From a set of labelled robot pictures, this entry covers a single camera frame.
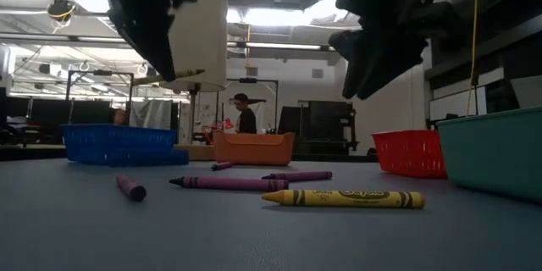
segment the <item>crayon tip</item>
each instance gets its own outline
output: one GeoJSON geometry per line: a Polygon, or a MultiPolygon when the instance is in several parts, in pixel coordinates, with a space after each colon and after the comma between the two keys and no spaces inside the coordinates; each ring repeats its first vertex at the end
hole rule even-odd
{"type": "Polygon", "coordinates": [[[281,203],[284,196],[285,196],[285,194],[284,194],[283,191],[275,191],[275,192],[272,192],[272,193],[263,194],[262,199],[267,200],[267,201],[271,201],[271,202],[281,203]]]}
{"type": "Polygon", "coordinates": [[[175,185],[179,185],[179,186],[182,186],[183,185],[183,180],[185,179],[185,177],[181,177],[181,178],[177,178],[177,179],[171,179],[169,181],[169,183],[171,184],[175,184],[175,185]]]}

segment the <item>desk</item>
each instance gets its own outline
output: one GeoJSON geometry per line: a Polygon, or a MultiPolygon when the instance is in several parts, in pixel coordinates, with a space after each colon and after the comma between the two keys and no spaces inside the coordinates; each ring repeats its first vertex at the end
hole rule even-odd
{"type": "Polygon", "coordinates": [[[64,159],[0,163],[3,270],[540,270],[542,207],[415,180],[376,163],[289,168],[210,163],[112,169],[64,159]],[[424,210],[281,207],[257,193],[182,189],[182,175],[260,178],[284,170],[334,171],[290,188],[421,191],[424,210]],[[129,202],[114,181],[147,188],[129,202]]]}

